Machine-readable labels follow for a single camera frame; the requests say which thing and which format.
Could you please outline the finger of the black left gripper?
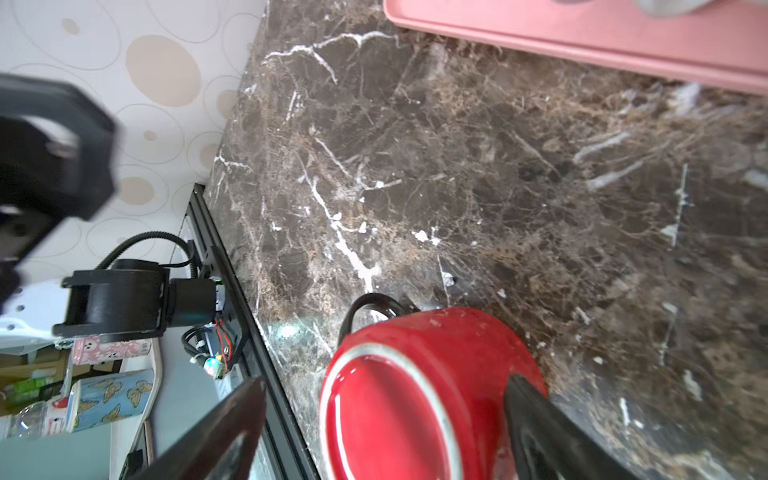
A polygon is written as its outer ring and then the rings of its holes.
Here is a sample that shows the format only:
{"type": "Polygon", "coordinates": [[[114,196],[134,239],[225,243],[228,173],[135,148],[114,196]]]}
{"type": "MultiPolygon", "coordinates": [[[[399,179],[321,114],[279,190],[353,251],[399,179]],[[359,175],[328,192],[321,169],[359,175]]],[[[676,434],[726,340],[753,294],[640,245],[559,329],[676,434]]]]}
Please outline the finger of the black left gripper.
{"type": "Polygon", "coordinates": [[[75,85],[1,77],[1,279],[65,219],[93,217],[115,192],[118,129],[75,85]]]}

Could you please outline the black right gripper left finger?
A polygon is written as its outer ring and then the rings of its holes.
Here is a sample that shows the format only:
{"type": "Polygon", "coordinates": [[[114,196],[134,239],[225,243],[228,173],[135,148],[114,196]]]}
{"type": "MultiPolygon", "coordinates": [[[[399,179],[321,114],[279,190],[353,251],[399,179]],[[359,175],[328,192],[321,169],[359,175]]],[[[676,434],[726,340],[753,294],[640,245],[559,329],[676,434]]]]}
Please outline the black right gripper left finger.
{"type": "Polygon", "coordinates": [[[135,479],[247,479],[266,419],[266,382],[248,378],[135,479]]]}

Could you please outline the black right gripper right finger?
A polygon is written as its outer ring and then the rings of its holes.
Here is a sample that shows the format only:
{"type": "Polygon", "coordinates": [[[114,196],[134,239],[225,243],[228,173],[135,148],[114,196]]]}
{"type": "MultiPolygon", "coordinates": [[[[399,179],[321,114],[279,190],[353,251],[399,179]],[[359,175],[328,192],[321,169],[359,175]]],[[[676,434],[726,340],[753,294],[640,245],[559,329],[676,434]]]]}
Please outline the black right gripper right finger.
{"type": "Polygon", "coordinates": [[[520,479],[635,477],[522,375],[507,380],[505,416],[520,479]]]}

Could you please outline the red glass cup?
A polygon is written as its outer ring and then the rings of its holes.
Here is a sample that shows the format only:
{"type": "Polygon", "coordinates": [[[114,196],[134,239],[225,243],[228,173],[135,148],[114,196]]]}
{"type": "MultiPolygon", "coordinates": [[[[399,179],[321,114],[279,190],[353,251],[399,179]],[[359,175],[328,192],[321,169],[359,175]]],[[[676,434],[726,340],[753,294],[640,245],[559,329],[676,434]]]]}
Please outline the red glass cup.
{"type": "Polygon", "coordinates": [[[509,377],[545,390],[499,319],[451,307],[409,312],[368,293],[345,315],[322,384],[319,438],[331,479],[489,479],[511,467],[509,377]]]}

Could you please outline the pink rectangular tray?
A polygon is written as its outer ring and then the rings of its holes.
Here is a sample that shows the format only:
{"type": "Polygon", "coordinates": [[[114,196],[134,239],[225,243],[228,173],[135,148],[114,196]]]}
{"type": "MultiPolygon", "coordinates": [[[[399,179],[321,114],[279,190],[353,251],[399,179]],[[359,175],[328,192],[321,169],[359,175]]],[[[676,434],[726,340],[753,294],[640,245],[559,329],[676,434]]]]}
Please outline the pink rectangular tray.
{"type": "Polygon", "coordinates": [[[386,1],[394,24],[614,69],[767,92],[764,1],[386,1]]]}

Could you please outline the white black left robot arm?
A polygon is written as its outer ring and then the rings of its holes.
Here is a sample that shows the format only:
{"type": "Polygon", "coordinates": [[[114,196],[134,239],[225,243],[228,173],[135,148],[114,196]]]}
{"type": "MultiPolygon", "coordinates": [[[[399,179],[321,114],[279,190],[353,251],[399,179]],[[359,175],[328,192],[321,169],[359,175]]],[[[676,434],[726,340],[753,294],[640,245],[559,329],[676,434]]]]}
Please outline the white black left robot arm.
{"type": "Polygon", "coordinates": [[[88,220],[115,192],[117,128],[76,86],[15,75],[1,78],[1,345],[50,344],[97,336],[105,342],[161,336],[170,326],[213,320],[216,286],[200,275],[194,245],[186,278],[168,264],[129,259],[134,235],[91,270],[24,285],[21,263],[65,220],[88,220]]]}

